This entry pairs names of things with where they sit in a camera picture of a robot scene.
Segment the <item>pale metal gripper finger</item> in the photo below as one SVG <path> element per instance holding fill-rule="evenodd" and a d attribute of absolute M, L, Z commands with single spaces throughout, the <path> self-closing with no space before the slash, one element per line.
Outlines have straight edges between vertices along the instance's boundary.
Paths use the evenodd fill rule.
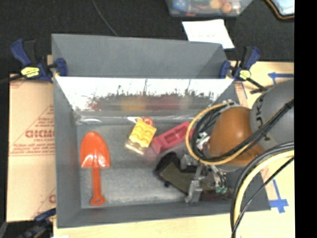
<path fill-rule="evenodd" d="M 188 194 L 185 197 L 186 203 L 197 203 L 200 200 L 200 196 L 203 192 L 202 177 L 194 178 L 189 185 Z"/>
<path fill-rule="evenodd" d="M 180 159 L 181 170 L 186 170 L 186 169 L 195 170 L 197 166 L 198 166 L 198 161 L 188 154 L 183 155 Z"/>

